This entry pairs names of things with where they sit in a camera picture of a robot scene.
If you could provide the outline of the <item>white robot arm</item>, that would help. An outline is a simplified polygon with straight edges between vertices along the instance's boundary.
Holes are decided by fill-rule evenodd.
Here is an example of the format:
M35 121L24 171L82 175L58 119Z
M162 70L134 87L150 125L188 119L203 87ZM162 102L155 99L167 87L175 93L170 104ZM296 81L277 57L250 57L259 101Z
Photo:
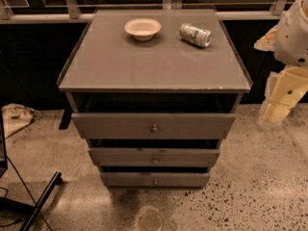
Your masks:
M308 0L295 0L254 48L272 51L285 65L269 75L260 110L263 121L279 124L308 91Z

